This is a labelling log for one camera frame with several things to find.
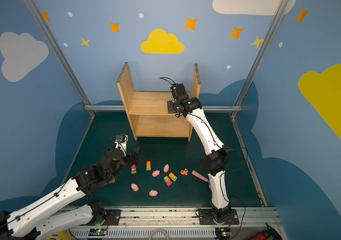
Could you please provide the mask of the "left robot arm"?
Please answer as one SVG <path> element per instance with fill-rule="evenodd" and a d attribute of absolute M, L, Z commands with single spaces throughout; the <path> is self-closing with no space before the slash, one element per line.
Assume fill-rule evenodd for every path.
<path fill-rule="evenodd" d="M 70 203 L 116 182 L 125 166 L 138 164 L 140 149 L 127 154 L 122 147 L 103 152 L 100 161 L 76 172 L 66 183 L 36 202 L 14 212 L 0 212 L 0 240 L 43 240 L 88 223 L 102 223 L 106 213 L 98 201 L 58 214 Z"/>

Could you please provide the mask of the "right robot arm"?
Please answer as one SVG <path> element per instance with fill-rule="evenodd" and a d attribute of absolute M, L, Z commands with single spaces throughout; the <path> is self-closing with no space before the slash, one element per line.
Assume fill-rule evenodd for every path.
<path fill-rule="evenodd" d="M 186 118 L 203 144 L 206 156 L 200 160 L 200 164 L 208 174 L 211 186 L 214 221 L 222 223 L 232 213 L 225 183 L 226 163 L 230 150 L 215 134 L 199 99 L 190 97 L 183 84 L 173 83 L 170 90 L 172 99 L 167 102 L 168 112 Z"/>

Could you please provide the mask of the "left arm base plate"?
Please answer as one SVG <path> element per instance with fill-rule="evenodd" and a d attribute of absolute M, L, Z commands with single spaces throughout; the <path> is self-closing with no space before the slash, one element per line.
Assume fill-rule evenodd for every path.
<path fill-rule="evenodd" d="M 120 215 L 121 210 L 102 210 L 95 214 L 94 224 L 96 226 L 117 226 L 119 224 Z"/>

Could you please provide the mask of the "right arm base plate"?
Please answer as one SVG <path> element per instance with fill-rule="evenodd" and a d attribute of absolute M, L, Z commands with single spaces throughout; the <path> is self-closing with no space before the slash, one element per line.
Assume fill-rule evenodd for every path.
<path fill-rule="evenodd" d="M 239 225 L 239 217 L 236 210 L 229 214 L 218 216 L 212 209 L 197 209 L 196 215 L 200 225 Z"/>

